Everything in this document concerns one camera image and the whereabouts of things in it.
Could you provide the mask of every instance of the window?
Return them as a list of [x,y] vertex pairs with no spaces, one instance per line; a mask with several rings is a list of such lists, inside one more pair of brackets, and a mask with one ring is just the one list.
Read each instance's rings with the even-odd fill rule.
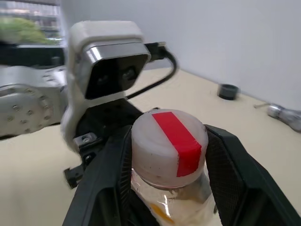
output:
[[58,0],[0,1],[0,41],[60,45]]

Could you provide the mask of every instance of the black cable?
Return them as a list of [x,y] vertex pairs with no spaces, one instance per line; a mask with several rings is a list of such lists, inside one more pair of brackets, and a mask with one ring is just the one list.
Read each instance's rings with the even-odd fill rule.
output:
[[169,59],[169,61],[171,62],[172,66],[173,66],[172,71],[166,77],[164,77],[163,79],[161,79],[161,80],[159,80],[159,81],[157,81],[157,82],[155,82],[155,83],[153,83],[153,84],[151,84],[147,87],[144,87],[143,89],[141,89],[141,90],[139,90],[135,93],[132,93],[132,94],[128,95],[127,99],[134,98],[134,97],[136,97],[136,96],[138,96],[138,95],[140,95],[140,94],[142,94],[142,93],[144,93],[144,92],[146,92],[146,91],[148,91],[148,90],[150,90],[150,89],[152,89],[152,88],[154,88],[158,85],[161,85],[163,82],[166,82],[167,80],[171,79],[175,75],[175,73],[178,70],[178,64],[177,64],[177,61],[176,61],[175,57],[170,52],[168,52],[165,48],[161,52],[164,54],[165,58]]

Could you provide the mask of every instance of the red stripe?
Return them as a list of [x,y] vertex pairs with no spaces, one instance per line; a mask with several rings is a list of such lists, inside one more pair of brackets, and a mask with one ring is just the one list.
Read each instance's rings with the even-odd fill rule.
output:
[[152,115],[178,152],[177,177],[183,177],[198,169],[202,146],[172,112]]

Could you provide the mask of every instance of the white bottle cap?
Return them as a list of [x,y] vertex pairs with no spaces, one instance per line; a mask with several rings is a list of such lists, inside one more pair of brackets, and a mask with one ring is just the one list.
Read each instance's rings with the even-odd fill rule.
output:
[[208,136],[194,116],[178,110],[151,110],[132,128],[133,168],[160,189],[186,186],[202,173]]

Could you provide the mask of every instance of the tabletop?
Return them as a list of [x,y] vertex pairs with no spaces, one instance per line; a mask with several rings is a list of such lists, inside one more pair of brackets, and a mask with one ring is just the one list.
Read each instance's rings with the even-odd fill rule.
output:
[[[165,76],[168,68],[144,71],[128,93]],[[262,101],[239,95],[235,101],[217,96],[218,85],[184,71],[165,84],[131,100],[141,111],[154,107],[178,109],[204,124],[236,135],[248,153],[264,166],[291,204],[301,213],[301,135],[270,118]],[[60,226],[75,189],[63,170],[80,164],[68,150],[59,126],[44,128],[0,142],[0,224]],[[220,226],[215,216],[212,226]]]

